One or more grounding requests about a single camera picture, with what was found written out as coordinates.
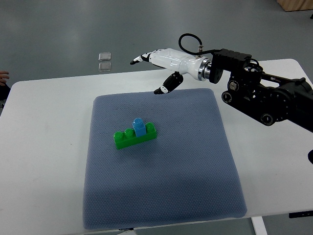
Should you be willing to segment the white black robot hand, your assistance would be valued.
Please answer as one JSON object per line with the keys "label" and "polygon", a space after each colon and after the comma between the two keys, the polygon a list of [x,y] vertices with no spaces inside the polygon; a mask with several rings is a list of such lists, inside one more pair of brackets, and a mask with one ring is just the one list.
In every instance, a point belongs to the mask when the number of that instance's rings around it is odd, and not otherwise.
{"label": "white black robot hand", "polygon": [[174,72],[154,91],[154,94],[168,94],[183,82],[184,74],[189,74],[197,81],[205,81],[206,78],[203,72],[209,63],[209,59],[166,48],[144,53],[134,58],[130,64],[134,65],[140,62],[149,62],[157,67]]}

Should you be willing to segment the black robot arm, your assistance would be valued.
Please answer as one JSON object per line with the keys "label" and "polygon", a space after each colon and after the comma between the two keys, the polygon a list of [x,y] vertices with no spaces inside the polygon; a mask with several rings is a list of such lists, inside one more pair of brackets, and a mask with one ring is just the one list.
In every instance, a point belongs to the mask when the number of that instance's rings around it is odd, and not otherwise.
{"label": "black robot arm", "polygon": [[288,79],[267,74],[250,54],[228,49],[211,50],[198,75],[218,83],[223,71],[230,72],[222,101],[265,126],[289,120],[313,130],[313,89],[304,77]]}

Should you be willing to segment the person's hand at edge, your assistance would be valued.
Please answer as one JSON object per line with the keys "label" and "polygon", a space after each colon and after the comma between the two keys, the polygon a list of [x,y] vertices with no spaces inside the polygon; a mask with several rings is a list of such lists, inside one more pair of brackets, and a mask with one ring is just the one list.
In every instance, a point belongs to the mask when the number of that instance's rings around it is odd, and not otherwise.
{"label": "person's hand at edge", "polygon": [[6,86],[7,80],[10,78],[9,72],[2,70],[0,71],[0,86]]}

